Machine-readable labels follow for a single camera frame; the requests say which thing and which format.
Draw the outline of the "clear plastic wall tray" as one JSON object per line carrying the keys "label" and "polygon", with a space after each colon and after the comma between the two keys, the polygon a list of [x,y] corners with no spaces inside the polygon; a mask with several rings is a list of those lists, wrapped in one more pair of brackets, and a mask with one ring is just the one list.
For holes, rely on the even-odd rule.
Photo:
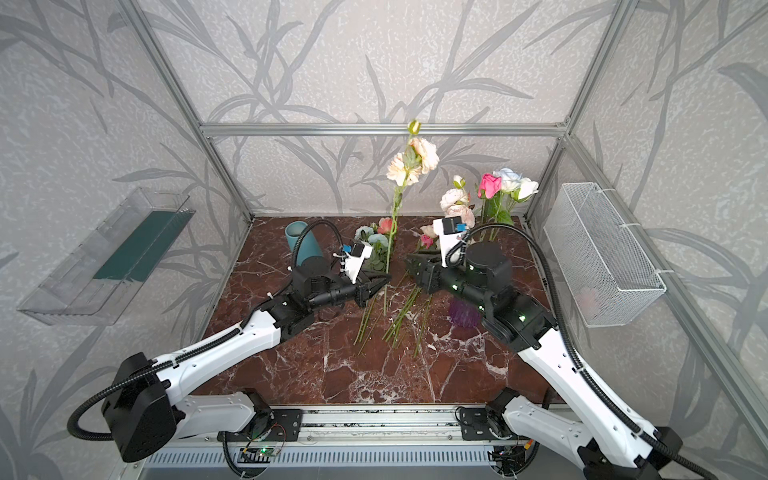
{"label": "clear plastic wall tray", "polygon": [[137,187],[19,305],[49,326],[110,326],[196,211],[185,193]]}

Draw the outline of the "pink white rose bunch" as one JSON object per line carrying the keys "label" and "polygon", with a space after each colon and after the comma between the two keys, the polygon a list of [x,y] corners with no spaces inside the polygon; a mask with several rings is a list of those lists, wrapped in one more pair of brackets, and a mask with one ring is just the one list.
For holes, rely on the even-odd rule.
{"label": "pink white rose bunch", "polygon": [[[426,254],[436,253],[439,247],[438,236],[435,233],[432,223],[420,227],[414,253]],[[413,276],[406,272],[404,279],[411,283],[407,296],[404,298],[402,306],[397,310],[394,319],[386,330],[383,339],[392,347],[396,348],[401,343],[401,331],[408,321],[416,328],[416,347],[415,354],[420,352],[420,341],[426,328],[427,317],[431,308],[431,295],[426,293],[426,288],[417,285]]]}

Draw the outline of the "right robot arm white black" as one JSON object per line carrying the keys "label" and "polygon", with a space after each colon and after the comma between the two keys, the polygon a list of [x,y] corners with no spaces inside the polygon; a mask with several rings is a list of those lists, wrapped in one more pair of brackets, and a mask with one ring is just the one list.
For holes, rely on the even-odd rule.
{"label": "right robot arm white black", "polygon": [[506,388],[486,407],[494,435],[527,437],[587,479],[658,479],[671,463],[714,478],[681,455],[683,442],[673,429],[637,413],[582,358],[555,290],[544,307],[513,285],[510,260],[498,244],[473,242],[484,226],[470,229],[454,216],[435,220],[432,228],[440,250],[408,255],[408,274],[425,292],[446,291],[470,305],[484,328],[537,371],[576,416],[569,420]]}

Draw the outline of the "peach carnation stem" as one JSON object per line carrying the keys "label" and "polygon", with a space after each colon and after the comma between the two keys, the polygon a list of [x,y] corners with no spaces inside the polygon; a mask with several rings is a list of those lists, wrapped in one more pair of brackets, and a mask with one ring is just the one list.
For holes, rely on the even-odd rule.
{"label": "peach carnation stem", "polygon": [[462,222],[471,229],[475,226],[475,215],[471,208],[471,198],[466,189],[466,180],[455,175],[452,179],[453,187],[445,192],[440,200],[440,208],[445,217],[461,218]]}

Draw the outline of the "blue purple glass vase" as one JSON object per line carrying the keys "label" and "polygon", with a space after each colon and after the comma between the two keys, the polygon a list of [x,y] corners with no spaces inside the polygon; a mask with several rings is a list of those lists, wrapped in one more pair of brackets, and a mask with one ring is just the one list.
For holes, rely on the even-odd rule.
{"label": "blue purple glass vase", "polygon": [[449,320],[460,328],[476,328],[482,319],[482,313],[472,304],[453,298],[448,308]]}

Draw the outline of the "teal ceramic vase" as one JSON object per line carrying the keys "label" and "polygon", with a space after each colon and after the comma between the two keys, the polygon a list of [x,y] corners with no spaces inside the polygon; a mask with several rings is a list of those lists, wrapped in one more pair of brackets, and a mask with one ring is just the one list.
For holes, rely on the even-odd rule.
{"label": "teal ceramic vase", "polygon": [[311,223],[294,221],[285,228],[285,237],[292,255],[291,266],[293,269],[304,265],[310,259],[327,261],[323,249],[314,236],[314,229],[319,225],[319,221]]}

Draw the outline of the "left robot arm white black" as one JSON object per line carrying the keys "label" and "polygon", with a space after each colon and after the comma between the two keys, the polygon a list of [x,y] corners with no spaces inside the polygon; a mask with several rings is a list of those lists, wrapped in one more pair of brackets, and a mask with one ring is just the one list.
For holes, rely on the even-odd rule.
{"label": "left robot arm white black", "polygon": [[236,393],[203,400],[194,391],[262,351],[286,343],[311,326],[318,311],[352,301],[364,308],[390,275],[363,265],[374,248],[362,240],[341,245],[331,259],[299,257],[314,229],[308,224],[292,250],[289,282],[232,326],[175,352],[124,360],[112,384],[78,406],[67,421],[74,438],[115,444],[126,463],[143,460],[169,442],[215,430],[238,432],[268,414],[258,395]]}

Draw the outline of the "cream peach flower stem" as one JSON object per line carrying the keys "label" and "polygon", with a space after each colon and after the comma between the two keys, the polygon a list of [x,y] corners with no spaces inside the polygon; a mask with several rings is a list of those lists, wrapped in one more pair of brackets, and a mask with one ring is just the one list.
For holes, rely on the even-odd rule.
{"label": "cream peach flower stem", "polygon": [[419,136],[422,123],[414,119],[408,124],[408,139],[402,152],[390,161],[386,177],[394,183],[393,200],[390,212],[391,227],[387,234],[388,251],[385,260],[385,272],[390,273],[394,252],[395,234],[398,231],[398,216],[403,197],[409,186],[417,184],[423,175],[435,170],[440,162],[434,143]]}

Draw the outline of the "white rose stem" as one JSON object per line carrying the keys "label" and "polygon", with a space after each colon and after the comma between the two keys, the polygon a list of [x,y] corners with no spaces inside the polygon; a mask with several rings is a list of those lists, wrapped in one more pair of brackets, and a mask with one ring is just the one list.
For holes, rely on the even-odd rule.
{"label": "white rose stem", "polygon": [[512,211],[530,200],[539,191],[539,182],[514,172],[510,168],[501,168],[494,172],[501,179],[501,187],[496,197],[495,220],[497,223],[512,225]]}

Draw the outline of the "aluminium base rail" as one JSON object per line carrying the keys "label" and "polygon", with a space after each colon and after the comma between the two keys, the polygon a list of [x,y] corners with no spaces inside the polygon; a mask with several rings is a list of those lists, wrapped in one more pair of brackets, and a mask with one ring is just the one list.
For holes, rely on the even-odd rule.
{"label": "aluminium base rail", "polygon": [[241,468],[491,466],[510,472],[529,462],[538,447],[578,468],[589,446],[615,461],[627,452],[607,435],[517,397],[501,414],[456,405],[305,406],[270,408],[242,395],[192,396],[169,421],[130,427],[120,442],[126,463]]}

